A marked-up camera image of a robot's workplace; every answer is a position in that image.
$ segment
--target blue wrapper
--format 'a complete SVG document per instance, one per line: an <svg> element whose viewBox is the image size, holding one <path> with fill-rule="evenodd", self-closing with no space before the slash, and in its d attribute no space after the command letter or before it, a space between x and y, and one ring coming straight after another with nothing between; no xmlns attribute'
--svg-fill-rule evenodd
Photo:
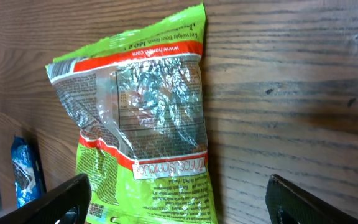
<svg viewBox="0 0 358 224"><path fill-rule="evenodd" d="M15 137L11 147L17 207L40 198L44 193L39 162L33 149L23 138Z"/></svg>

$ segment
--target wooden table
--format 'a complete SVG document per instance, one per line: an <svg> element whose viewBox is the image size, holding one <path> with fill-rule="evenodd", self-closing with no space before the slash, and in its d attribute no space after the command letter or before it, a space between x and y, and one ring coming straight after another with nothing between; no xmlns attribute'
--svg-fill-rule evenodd
<svg viewBox="0 0 358 224"><path fill-rule="evenodd" d="M209 170L222 223L270 223L280 174L358 218L358 3L207 1ZM199 1L0 1L0 190L16 203L13 136L37 141L50 190L74 175L79 128L44 66Z"/></svg>

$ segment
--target barcode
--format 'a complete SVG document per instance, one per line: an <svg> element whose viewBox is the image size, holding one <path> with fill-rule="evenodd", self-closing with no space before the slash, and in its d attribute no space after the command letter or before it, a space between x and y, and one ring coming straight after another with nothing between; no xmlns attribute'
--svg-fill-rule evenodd
<svg viewBox="0 0 358 224"><path fill-rule="evenodd" d="M84 58L85 57L77 57L50 64L48 67L49 79L52 80L55 77L74 71L75 63L79 62L80 60L83 60Z"/></svg>
<svg viewBox="0 0 358 224"><path fill-rule="evenodd" d="M101 218L103 216L104 205L98 205L97 203L91 203L89 206L89 214Z"/></svg>

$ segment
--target red stripe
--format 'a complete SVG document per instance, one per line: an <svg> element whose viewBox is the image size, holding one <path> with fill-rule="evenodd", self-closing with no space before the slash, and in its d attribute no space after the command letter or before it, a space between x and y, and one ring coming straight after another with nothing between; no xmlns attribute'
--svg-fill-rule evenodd
<svg viewBox="0 0 358 224"><path fill-rule="evenodd" d="M132 165L135 164L135 162L138 162L139 164L150 164L150 163L159 163L159 162L182 161L182 160L196 159L196 158L201 158L201 157L205 157L205 164L207 164L207 161L208 161L207 152L204 152L204 153L198 154L198 155L182 156L182 157L176 157L176 158L171 158L171 159L158 159L157 158L157 159L149 159L147 161L136 161L136 160L132 161L132 160L128 159L126 156L119 153L119 151L116 147L107 146L106 143L104 143L104 141L102 141L100 139L94 140L94 141L87 141L83 136L80 135L80 139L78 140L78 142L85 147L96 148L98 150L103 150L105 152L110 153L110 155L117 158L118 164L122 165L123 167L125 167L131 171L132 171Z"/></svg>
<svg viewBox="0 0 358 224"><path fill-rule="evenodd" d="M77 62L74 66L74 72L98 68L100 66L109 65L116 62L124 62L126 60L146 59L185 53L202 55L203 43L188 40L172 44L160 44L151 47L144 47L141 49L113 54L106 57L91 58L82 62Z"/></svg>

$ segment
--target blue candy packet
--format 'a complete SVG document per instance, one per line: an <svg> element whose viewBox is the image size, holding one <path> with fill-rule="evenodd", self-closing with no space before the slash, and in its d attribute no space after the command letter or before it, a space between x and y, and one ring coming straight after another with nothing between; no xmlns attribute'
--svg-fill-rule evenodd
<svg viewBox="0 0 358 224"><path fill-rule="evenodd" d="M45 192L39 162L34 150L24 141L16 137L11 147L17 207L40 198Z"/></svg>

